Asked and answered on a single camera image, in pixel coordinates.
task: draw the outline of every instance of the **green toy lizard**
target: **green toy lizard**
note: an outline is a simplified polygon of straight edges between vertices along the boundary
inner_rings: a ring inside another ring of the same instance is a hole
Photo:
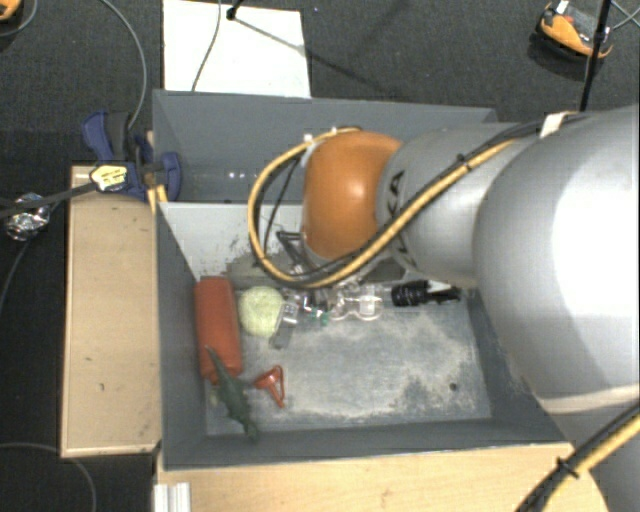
[[[252,441],[258,440],[258,427],[249,416],[249,403],[244,394],[244,387],[235,377],[232,377],[224,364],[211,347],[206,347],[209,357],[216,367],[218,374],[218,397],[224,402],[229,411],[229,417],[244,427],[244,432]]]

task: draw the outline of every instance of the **gray bin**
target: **gray bin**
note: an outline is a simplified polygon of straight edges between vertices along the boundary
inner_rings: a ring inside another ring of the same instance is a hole
[[[198,373],[192,289],[250,260],[244,220],[255,175],[302,134],[332,126],[409,140],[494,121],[488,109],[156,91],[156,150],[183,164],[180,202],[157,216],[162,446],[167,470],[461,450],[562,439],[514,375],[481,298],[296,332],[289,348],[243,334],[248,386],[279,363],[287,407],[248,387],[253,443],[213,407]],[[302,180],[277,222],[295,225]],[[238,291],[250,283],[234,274]]]

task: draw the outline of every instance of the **wooden board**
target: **wooden board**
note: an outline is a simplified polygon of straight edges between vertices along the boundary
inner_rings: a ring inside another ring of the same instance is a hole
[[[90,168],[72,169],[72,185]],[[71,201],[60,451],[149,452],[160,439],[155,228],[148,205]]]
[[[568,444],[399,457],[164,472],[191,485],[192,512],[512,512],[571,452]],[[606,512],[591,477],[573,482],[545,512]]]

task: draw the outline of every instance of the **orange device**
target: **orange device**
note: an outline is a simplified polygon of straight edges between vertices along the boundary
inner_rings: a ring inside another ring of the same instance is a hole
[[[22,0],[0,0],[0,21],[11,18],[22,4]]]
[[[573,7],[568,0],[547,4],[536,27],[536,32],[552,49],[569,58],[590,57],[593,53],[593,36],[597,20]],[[609,55],[611,30],[606,27],[598,58]]]

